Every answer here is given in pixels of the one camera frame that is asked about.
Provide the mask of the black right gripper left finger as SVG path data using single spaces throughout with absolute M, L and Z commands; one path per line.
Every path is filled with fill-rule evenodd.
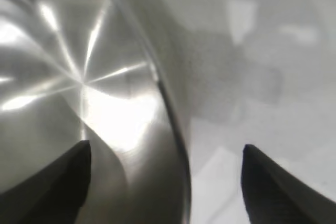
M 1 194 L 1 223 L 75 223 L 91 180 L 91 146 L 81 141 Z

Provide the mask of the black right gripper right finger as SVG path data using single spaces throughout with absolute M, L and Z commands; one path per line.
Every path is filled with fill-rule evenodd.
M 335 202 L 254 145 L 243 150 L 241 190 L 250 223 L 335 223 Z

